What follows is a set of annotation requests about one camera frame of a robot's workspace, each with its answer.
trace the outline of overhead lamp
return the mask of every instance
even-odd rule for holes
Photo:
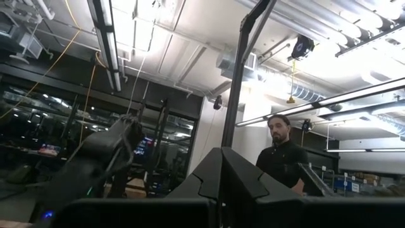
[[[251,125],[255,123],[260,123],[263,121],[266,121],[270,116],[276,115],[276,114],[281,114],[281,115],[295,115],[295,114],[300,114],[305,111],[311,111],[319,108],[324,108],[327,106],[331,105],[337,105],[339,103],[345,103],[348,101],[352,101],[355,99],[360,99],[360,98],[365,98],[368,96],[373,96],[376,94],[382,94],[385,92],[390,92],[390,91],[396,91],[398,89],[403,89],[405,87],[405,78],[401,79],[395,79],[395,80],[390,80],[388,82],[381,83],[379,85],[372,85],[370,87],[360,89],[357,91],[353,92],[348,92],[342,95],[334,96],[331,98],[326,98],[321,101],[315,101],[309,104],[304,104],[301,106],[297,106],[294,108],[290,108],[288,110],[280,111],[277,113],[271,113],[269,115],[265,115],[262,117],[254,118],[251,120],[246,120],[243,122],[237,123],[235,126],[236,127],[244,127],[246,125]]]
[[[380,149],[327,149],[329,153],[371,153],[371,152],[389,152],[401,153],[405,152],[405,148],[380,148]]]
[[[112,89],[121,91],[111,0],[87,0]]]

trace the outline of man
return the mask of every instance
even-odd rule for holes
[[[284,115],[273,115],[267,125],[273,146],[262,150],[256,166],[291,190],[302,194],[304,183],[296,163],[308,163],[308,157],[304,149],[290,141],[290,120]]]

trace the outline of blue light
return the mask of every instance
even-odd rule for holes
[[[45,212],[45,213],[42,215],[42,218],[43,218],[43,219],[49,219],[49,218],[52,218],[53,215],[54,215],[54,212],[53,212],[53,211],[47,211],[47,212]]]

